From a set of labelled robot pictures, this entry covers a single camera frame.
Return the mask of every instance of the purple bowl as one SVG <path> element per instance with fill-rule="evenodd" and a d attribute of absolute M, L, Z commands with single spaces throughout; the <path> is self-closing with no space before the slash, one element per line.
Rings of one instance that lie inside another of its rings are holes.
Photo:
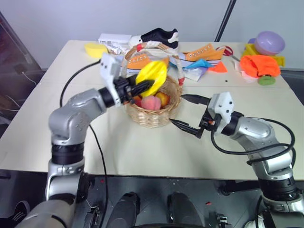
<path fill-rule="evenodd" d="M 255 40 L 255 49 L 262 55 L 275 56 L 283 51 L 284 48 L 285 41 L 275 32 L 260 32 Z"/>

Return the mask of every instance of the yellow toy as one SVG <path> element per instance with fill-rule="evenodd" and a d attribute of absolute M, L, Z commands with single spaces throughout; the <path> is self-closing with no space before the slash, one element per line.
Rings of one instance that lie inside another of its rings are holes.
<path fill-rule="evenodd" d="M 255 49 L 254 44 L 245 44 L 245 51 L 242 55 L 243 56 L 255 56 L 255 55 L 260 55 L 257 50 Z M 270 56 L 273 58 L 279 66 L 285 67 L 285 57 L 284 56 Z"/>
<path fill-rule="evenodd" d="M 161 61 L 152 61 L 148 63 L 143 69 L 140 70 L 136 77 L 136 84 L 143 80 L 154 80 L 152 87 L 141 94 L 142 97 L 156 94 L 158 89 L 164 84 L 167 78 L 167 66 Z"/>
<path fill-rule="evenodd" d="M 87 43 L 85 44 L 86 53 L 93 58 L 101 58 L 103 53 L 108 53 L 108 49 L 103 44 Z"/>

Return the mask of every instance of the white table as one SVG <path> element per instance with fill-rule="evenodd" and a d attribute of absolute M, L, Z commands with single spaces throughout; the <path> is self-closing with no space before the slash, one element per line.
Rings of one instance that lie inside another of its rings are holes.
<path fill-rule="evenodd" d="M 5 134 L 0 139 L 0 169 L 47 171 L 51 157 L 51 134 L 48 117 L 58 108 L 61 90 L 71 75 L 96 59 L 86 55 L 85 41 L 69 41 L 54 63 L 33 90 Z M 182 51 L 192 51 L 206 43 L 181 42 Z M 214 47 L 229 45 L 237 57 L 244 44 L 214 43 Z M 224 57 L 228 73 L 208 72 L 199 82 L 185 81 L 184 93 L 211 97 L 214 93 L 230 91 L 235 110 L 246 116 L 271 118 L 285 123 L 296 136 L 297 160 L 294 177 L 304 180 L 304 108 L 282 77 L 271 86 L 247 83 L 234 71 L 231 58 Z M 170 69 L 170 75 L 176 76 Z M 98 67 L 79 74 L 66 91 L 64 102 L 72 95 L 90 88 L 103 87 Z M 182 101 L 177 119 L 197 127 L 205 107 Z M 210 133 L 202 139 L 182 132 L 174 125 L 147 129 L 133 122 L 124 107 L 110 108 L 92 122 L 105 154 L 109 174 L 192 177 L 211 179 L 257 179 L 246 165 L 247 156 L 226 155 L 217 151 L 210 142 Z M 280 142 L 289 142 L 284 129 L 275 126 Z M 216 138 L 228 150 L 242 148 L 225 136 Z M 85 170 L 102 174 L 101 156 L 90 130 L 85 141 Z"/>

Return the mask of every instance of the orange sneaker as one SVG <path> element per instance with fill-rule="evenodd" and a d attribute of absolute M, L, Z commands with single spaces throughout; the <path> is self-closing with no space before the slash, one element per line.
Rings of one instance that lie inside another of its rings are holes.
<path fill-rule="evenodd" d="M 152 59 L 153 57 L 149 57 L 147 54 L 140 54 L 137 56 L 134 56 L 131 58 L 127 65 L 127 73 L 128 74 L 137 74 L 140 72 L 140 70 L 146 66 L 148 63 L 152 62 L 155 59 Z M 169 65 L 169 57 L 161 59 L 163 61 L 167 68 Z"/>
<path fill-rule="evenodd" d="M 203 46 L 200 49 L 192 52 L 179 53 L 179 57 L 182 63 L 182 67 L 187 67 L 201 58 L 216 66 L 220 63 L 223 53 L 224 49 L 216 51 L 213 49 L 212 44 L 207 44 L 206 46 Z M 175 61 L 172 57 L 170 57 L 170 62 L 175 64 Z"/>

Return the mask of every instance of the wicker basket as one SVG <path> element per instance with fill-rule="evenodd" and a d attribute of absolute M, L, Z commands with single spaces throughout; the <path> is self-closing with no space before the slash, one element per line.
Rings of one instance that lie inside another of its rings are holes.
<path fill-rule="evenodd" d="M 170 96 L 170 103 L 163 109 L 157 111 L 146 110 L 138 107 L 135 104 L 127 104 L 126 111 L 131 118 L 142 126 L 153 128 L 168 124 L 169 118 L 173 118 L 177 111 L 177 106 L 181 101 L 182 85 L 184 81 L 184 74 L 182 71 L 181 61 L 178 54 L 173 49 L 167 47 L 160 42 L 149 41 L 142 43 L 140 46 L 133 47 L 126 55 L 123 61 L 122 75 L 126 76 L 126 66 L 132 56 L 141 49 L 158 48 L 163 50 L 168 55 L 176 60 L 176 66 L 179 72 L 179 84 L 169 75 L 165 83 L 160 87 L 159 91 Z"/>

